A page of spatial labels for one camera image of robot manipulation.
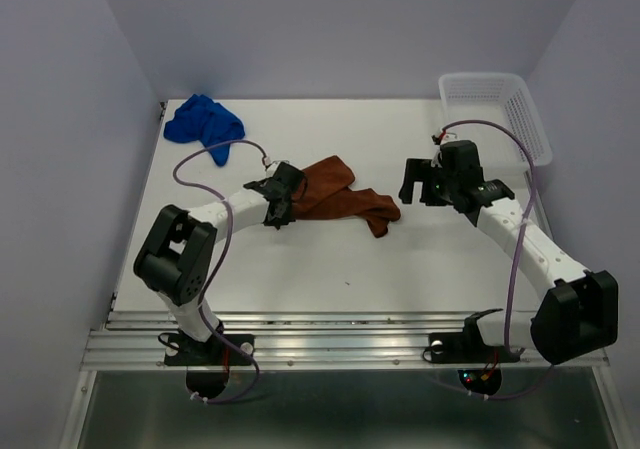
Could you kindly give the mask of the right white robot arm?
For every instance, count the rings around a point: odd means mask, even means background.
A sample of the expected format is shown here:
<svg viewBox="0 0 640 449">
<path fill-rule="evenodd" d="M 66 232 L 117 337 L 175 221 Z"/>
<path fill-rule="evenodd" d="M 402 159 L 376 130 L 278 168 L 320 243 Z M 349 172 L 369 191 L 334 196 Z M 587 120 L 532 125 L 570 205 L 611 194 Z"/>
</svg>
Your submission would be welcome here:
<svg viewBox="0 0 640 449">
<path fill-rule="evenodd" d="M 481 363 L 496 355 L 513 363 L 522 351 L 535 350 L 559 365 L 617 341 L 615 278 L 567 255 L 529 219 L 503 181 L 486 179 L 473 142 L 443 142 L 432 159 L 408 159 L 402 203 L 412 202 L 415 184 L 422 186 L 422 204 L 451 206 L 492 239 L 511 258 L 511 274 L 523 275 L 540 298 L 533 312 L 487 309 L 466 317 L 459 332 L 430 334 L 426 352 L 432 362 Z"/>
</svg>

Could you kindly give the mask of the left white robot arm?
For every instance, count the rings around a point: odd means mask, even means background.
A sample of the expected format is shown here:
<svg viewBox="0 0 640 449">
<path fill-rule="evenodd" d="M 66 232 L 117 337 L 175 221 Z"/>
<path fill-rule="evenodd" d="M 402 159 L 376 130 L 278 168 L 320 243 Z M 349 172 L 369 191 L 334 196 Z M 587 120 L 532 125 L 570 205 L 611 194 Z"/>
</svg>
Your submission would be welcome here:
<svg viewBox="0 0 640 449">
<path fill-rule="evenodd" d="M 220 321 L 204 299 L 215 245 L 222 241 L 227 252 L 238 231 L 293 222 L 294 195 L 306 182 L 301 170 L 277 162 L 264 179 L 244 184 L 227 199 L 193 209 L 169 204 L 156 216 L 133 271 L 165 303 L 199 362 L 213 362 L 222 353 Z"/>
</svg>

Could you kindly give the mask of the brown towel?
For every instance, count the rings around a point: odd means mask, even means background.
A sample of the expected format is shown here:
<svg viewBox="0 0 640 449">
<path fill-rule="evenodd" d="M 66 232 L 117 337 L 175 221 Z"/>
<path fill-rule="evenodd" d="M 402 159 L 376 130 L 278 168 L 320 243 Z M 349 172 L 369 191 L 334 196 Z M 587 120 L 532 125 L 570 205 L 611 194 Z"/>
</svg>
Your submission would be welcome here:
<svg viewBox="0 0 640 449">
<path fill-rule="evenodd" d="M 295 193 L 293 215 L 297 220 L 363 219 L 375 238 L 384 237 L 388 226 L 401 218 L 401 211 L 389 195 L 371 188 L 354 190 L 354 172 L 337 155 L 302 170 L 305 184 Z"/>
</svg>

